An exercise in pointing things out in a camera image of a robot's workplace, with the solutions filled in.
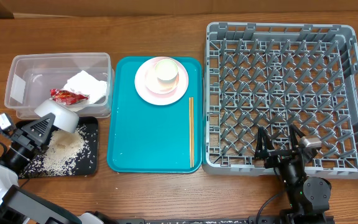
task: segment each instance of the red snack package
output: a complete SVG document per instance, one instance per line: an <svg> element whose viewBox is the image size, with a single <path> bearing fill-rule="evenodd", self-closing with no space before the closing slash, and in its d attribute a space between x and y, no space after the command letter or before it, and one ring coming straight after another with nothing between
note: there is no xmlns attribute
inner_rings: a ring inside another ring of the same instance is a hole
<svg viewBox="0 0 358 224"><path fill-rule="evenodd" d="M75 94L67 90L51 89L52 100L62 105L72 105L89 99L88 95Z"/></svg>

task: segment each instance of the gray plastic rack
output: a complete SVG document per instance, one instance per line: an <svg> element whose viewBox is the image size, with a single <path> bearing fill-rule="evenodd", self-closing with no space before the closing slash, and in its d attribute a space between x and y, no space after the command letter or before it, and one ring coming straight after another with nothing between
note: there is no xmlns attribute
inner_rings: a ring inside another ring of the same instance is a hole
<svg viewBox="0 0 358 224"><path fill-rule="evenodd" d="M265 127L288 149L288 125L317 135L310 176L358 178L358 46L344 25L212 22L204 71L203 169L273 174L254 159Z"/></svg>

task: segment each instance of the transparent container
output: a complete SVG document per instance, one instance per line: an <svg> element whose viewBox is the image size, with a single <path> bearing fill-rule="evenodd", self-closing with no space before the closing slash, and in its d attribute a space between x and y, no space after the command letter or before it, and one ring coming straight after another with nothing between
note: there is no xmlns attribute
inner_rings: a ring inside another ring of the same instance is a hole
<svg viewBox="0 0 358 224"><path fill-rule="evenodd" d="M111 114L114 70L106 53L63 53L19 55L13 59L6 84L5 106L16 110L20 119L34 119L34 113L52 88L61 89L67 80L82 70L107 82L106 96L95 104L84 105L79 116L107 118Z"/></svg>

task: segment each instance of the white cup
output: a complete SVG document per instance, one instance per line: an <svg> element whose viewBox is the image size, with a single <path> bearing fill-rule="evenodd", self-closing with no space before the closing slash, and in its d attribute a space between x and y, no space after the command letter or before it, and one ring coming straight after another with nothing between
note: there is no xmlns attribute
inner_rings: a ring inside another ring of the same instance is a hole
<svg viewBox="0 0 358 224"><path fill-rule="evenodd" d="M178 76L178 65L171 59L163 59L154 66L155 76L163 85L174 85Z"/></svg>

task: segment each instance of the wooden table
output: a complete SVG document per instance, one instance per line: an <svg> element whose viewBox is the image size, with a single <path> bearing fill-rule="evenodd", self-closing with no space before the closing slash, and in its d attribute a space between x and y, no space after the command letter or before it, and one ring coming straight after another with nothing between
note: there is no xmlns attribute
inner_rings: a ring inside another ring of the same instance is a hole
<svg viewBox="0 0 358 224"><path fill-rule="evenodd" d="M12 59L22 54L107 52L113 68L128 55L189 56L203 61L205 33L213 21L348 24L356 30L358 12L143 16L0 20L0 113ZM282 189L275 177L194 174L118 174L106 163L109 119L100 122L96 175L33 179L24 188L76 215L98 210L114 218L241 218ZM358 223L358 180L331 180L328 215L337 223ZM288 208L286 197L264 214Z"/></svg>

